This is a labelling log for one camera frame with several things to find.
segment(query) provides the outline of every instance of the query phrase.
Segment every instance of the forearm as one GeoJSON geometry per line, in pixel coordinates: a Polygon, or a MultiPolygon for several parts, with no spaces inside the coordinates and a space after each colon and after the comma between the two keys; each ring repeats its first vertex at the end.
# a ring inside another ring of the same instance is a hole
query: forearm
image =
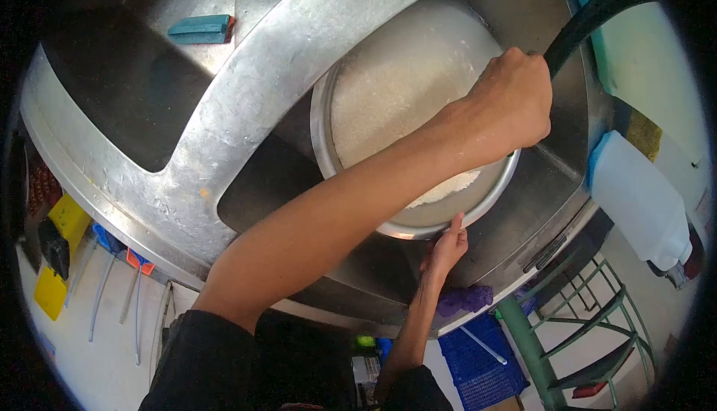
{"type": "Polygon", "coordinates": [[[416,133],[320,183],[237,238],[217,259],[195,308],[253,331],[280,299],[330,271],[369,233],[460,172],[440,133],[416,133]]]}
{"type": "Polygon", "coordinates": [[[399,375],[423,364],[426,341],[436,312],[443,281],[422,279],[409,306],[408,317],[381,367],[373,397],[382,403],[399,375]]]}

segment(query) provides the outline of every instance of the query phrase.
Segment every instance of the plastic container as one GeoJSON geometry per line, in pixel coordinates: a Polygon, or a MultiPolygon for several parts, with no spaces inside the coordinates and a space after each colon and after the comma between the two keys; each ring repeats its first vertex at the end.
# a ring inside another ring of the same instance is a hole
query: plastic container
{"type": "Polygon", "coordinates": [[[588,161],[595,202],[641,260],[667,271],[692,253],[682,197],[659,170],[617,131],[602,137],[588,161]]]}
{"type": "Polygon", "coordinates": [[[73,262],[77,246],[90,225],[90,216],[67,193],[62,195],[47,216],[58,228],[60,235],[67,240],[69,262],[73,262]]]}
{"type": "Polygon", "coordinates": [[[483,314],[464,327],[508,361],[502,365],[460,329],[438,338],[465,411],[483,410],[530,385],[494,317],[483,314]]]}

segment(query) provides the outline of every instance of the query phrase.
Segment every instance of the sink basin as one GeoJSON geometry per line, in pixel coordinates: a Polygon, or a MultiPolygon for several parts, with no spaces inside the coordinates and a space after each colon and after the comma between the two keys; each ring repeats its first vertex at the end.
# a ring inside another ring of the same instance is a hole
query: sink basin
{"type": "MultiPolygon", "coordinates": [[[[201,289],[236,234],[321,182],[309,131],[314,83],[417,0],[67,0],[28,70],[20,107],[60,183],[172,278],[201,289]],[[224,45],[177,46],[187,16],[230,13],[224,45]]],[[[574,0],[461,0],[497,43],[543,51],[574,0]]],[[[589,149],[612,114],[577,53],[553,83],[552,132],[469,227],[449,278],[506,290],[588,199],[589,149]]],[[[290,300],[287,313],[395,336],[420,242],[372,235],[290,300]]],[[[438,320],[436,328],[445,323],[438,320]]]]}
{"type": "MultiPolygon", "coordinates": [[[[395,140],[417,129],[446,104],[464,97],[490,59],[502,52],[465,1],[419,0],[410,5],[356,45],[314,86],[311,142],[321,173],[334,176],[383,149],[387,136],[395,140]]],[[[474,167],[471,173],[477,177],[465,188],[438,201],[409,205],[376,231],[403,240],[430,240],[459,212],[465,213],[463,225],[471,225],[503,193],[520,153],[518,149],[474,167]]]]}

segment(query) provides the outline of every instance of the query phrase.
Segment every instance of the blue lid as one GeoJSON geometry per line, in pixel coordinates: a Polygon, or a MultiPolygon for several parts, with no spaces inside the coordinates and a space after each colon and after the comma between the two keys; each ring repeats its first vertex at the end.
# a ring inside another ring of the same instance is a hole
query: blue lid
{"type": "Polygon", "coordinates": [[[585,173],[585,182],[587,184],[587,190],[592,192],[592,180],[593,175],[595,174],[595,167],[597,166],[597,163],[600,160],[600,155],[602,155],[602,151],[605,149],[605,145],[607,145],[607,142],[613,138],[615,134],[620,134],[616,130],[611,130],[608,133],[603,134],[602,138],[600,139],[600,143],[597,144],[595,149],[590,153],[590,156],[587,159],[587,173],[585,173]]]}
{"type": "Polygon", "coordinates": [[[104,247],[108,252],[117,255],[122,252],[127,246],[120,240],[117,240],[114,235],[107,232],[104,227],[100,226],[99,223],[92,225],[92,230],[97,234],[97,242],[100,246],[104,247]]]}

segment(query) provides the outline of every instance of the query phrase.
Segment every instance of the green metal rack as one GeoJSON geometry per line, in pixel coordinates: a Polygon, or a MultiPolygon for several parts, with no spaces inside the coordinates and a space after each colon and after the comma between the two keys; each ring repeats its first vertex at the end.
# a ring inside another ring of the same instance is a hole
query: green metal rack
{"type": "Polygon", "coordinates": [[[538,291],[546,287],[559,275],[566,275],[565,270],[573,263],[574,256],[577,253],[578,251],[575,250],[572,254],[569,254],[556,269],[550,272],[538,285],[533,287],[520,299],[508,296],[498,303],[496,309],[500,312],[500,315],[508,327],[508,331],[513,336],[515,345],[518,347],[518,351],[525,361],[525,366],[531,375],[533,384],[538,391],[538,395],[546,411],[588,410],[589,408],[568,406],[563,390],[578,387],[594,387],[601,383],[606,383],[609,387],[613,404],[613,408],[611,409],[617,410],[617,393],[615,392],[613,378],[627,360],[627,357],[637,348],[648,383],[650,381],[648,361],[652,365],[653,371],[656,370],[656,364],[650,336],[647,333],[642,317],[637,308],[635,308],[634,302],[632,298],[630,298],[630,294],[627,292],[624,283],[620,281],[620,278],[618,278],[616,272],[612,266],[610,266],[610,263],[605,259],[599,262],[595,260],[595,258],[590,260],[588,266],[594,266],[595,269],[586,277],[582,274],[578,274],[574,279],[569,279],[569,284],[572,285],[573,291],[567,296],[560,291],[560,296],[563,300],[550,312],[543,314],[540,310],[536,310],[536,315],[539,319],[536,324],[531,324],[521,309],[522,302],[532,298],[538,291]],[[604,304],[598,301],[593,289],[589,285],[589,282],[599,275],[605,279],[613,294],[612,298],[604,304]],[[584,293],[592,297],[593,304],[591,306],[588,306],[587,301],[584,299],[584,293]],[[571,300],[575,297],[580,299],[587,312],[595,312],[595,314],[587,319],[580,318],[571,304],[571,300]],[[644,338],[640,335],[640,332],[638,332],[632,316],[628,313],[627,306],[632,308],[632,313],[637,317],[637,322],[640,325],[644,338]],[[572,317],[558,317],[561,310],[564,309],[569,309],[572,317]],[[622,315],[627,322],[627,328],[610,323],[609,316],[617,310],[622,311],[622,315]],[[536,329],[547,323],[576,324],[579,327],[560,344],[546,351],[536,335],[536,329]],[[625,335],[627,340],[588,366],[566,377],[558,378],[551,365],[551,357],[562,352],[566,347],[574,344],[580,338],[585,337],[593,328],[598,327],[625,335]]]}

